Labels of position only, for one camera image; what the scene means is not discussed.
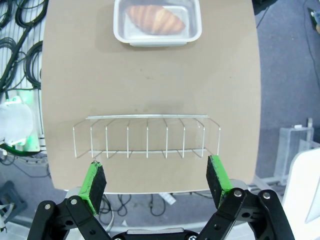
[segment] bolt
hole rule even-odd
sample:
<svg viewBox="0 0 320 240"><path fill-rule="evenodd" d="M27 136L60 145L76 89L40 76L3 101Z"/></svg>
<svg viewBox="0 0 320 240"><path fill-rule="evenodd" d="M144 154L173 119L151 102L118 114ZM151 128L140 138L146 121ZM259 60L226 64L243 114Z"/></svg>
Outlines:
<svg viewBox="0 0 320 240"><path fill-rule="evenodd" d="M269 199L269 198L270 198L270 193L264 192L264 193L262 194L262 196L263 196L265 199Z"/></svg>
<svg viewBox="0 0 320 240"><path fill-rule="evenodd" d="M77 199L72 199L72 200L70 201L70 203L71 203L72 205L76 205L76 204L77 204Z"/></svg>
<svg viewBox="0 0 320 240"><path fill-rule="evenodd" d="M240 190L235 190L233 194L238 198L242 196L242 193Z"/></svg>

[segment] croissant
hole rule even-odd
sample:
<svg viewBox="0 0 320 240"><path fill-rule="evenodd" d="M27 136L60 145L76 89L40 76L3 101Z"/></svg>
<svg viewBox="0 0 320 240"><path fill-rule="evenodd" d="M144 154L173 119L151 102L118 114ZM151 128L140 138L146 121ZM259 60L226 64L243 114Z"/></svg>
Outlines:
<svg viewBox="0 0 320 240"><path fill-rule="evenodd" d="M127 8L126 13L147 34L179 34L186 27L179 17L159 5L133 5Z"/></svg>

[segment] metal rack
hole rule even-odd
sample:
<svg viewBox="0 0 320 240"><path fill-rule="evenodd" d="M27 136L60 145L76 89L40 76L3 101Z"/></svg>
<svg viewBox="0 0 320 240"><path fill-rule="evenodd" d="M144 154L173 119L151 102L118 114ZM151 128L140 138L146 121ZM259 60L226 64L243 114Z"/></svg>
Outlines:
<svg viewBox="0 0 320 240"><path fill-rule="evenodd" d="M88 128L90 149L79 154L76 144L79 141L77 131L83 129L86 131ZM111 134L112 128L118 132ZM182 159L185 158L187 153L193 153L202 158L204 152L209 152L211 155L219 154L221 136L221 127L217 122L208 115L194 114L88 116L75 124L72 130L74 156L80 158L84 154L90 153L93 159L101 154L105 155L107 159L116 154L126 155L127 159L132 154L142 154L147 159L152 154L162 154L167 159L173 153L178 153ZM111 143L115 139L121 139L122 142L125 142L125 145L120 143L117 147L112 147ZM141 139L144 143L134 146L139 141L138 139ZM216 147L211 148L213 151L206 147L207 143L210 146L211 143L216 145Z"/></svg>

